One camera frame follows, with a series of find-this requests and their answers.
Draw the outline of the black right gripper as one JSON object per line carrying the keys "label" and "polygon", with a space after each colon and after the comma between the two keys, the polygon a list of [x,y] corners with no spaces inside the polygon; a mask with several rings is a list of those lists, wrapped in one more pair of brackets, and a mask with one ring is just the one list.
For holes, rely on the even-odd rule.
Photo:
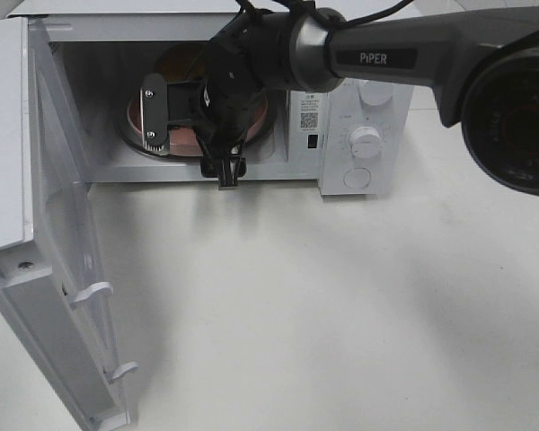
{"label": "black right gripper", "polygon": [[201,141],[201,173],[218,178],[220,189],[234,189],[245,174],[243,143],[263,122],[263,88],[245,52],[227,40],[210,40],[205,48],[206,81],[201,105],[212,123]]}

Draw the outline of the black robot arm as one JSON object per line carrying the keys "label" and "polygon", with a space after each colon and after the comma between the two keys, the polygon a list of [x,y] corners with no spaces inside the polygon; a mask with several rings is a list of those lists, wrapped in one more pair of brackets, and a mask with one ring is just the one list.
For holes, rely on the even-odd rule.
{"label": "black robot arm", "polygon": [[487,175],[539,196],[539,6],[346,20],[312,1],[281,13],[244,1],[205,59],[200,104],[218,131],[200,143],[224,188],[238,180],[245,116],[264,92],[330,92],[353,78],[429,88]]}

